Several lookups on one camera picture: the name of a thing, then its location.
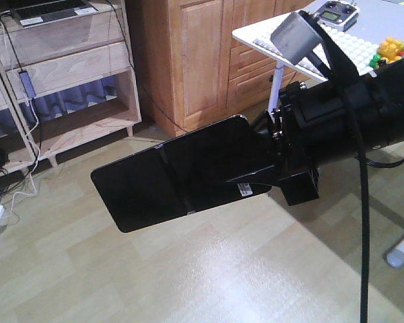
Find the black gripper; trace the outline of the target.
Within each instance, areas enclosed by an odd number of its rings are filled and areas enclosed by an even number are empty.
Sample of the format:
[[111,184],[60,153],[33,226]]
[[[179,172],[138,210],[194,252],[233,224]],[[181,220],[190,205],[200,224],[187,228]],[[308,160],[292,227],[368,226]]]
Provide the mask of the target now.
[[[294,82],[279,91],[281,105],[274,116],[281,137],[281,167],[232,167],[222,186],[257,184],[280,187],[287,203],[317,199],[317,168],[354,155],[354,134],[337,88],[330,81],[304,89]],[[272,138],[275,123],[268,110],[250,124],[254,133]]]

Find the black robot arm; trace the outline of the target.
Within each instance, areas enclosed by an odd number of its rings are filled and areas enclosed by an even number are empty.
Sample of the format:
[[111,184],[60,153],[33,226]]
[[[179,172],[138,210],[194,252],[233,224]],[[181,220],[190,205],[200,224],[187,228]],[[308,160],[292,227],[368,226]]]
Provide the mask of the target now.
[[276,186],[297,205],[318,198],[321,166],[404,141],[404,59],[310,88],[293,83],[279,98],[273,121],[251,126],[249,162],[229,183]]

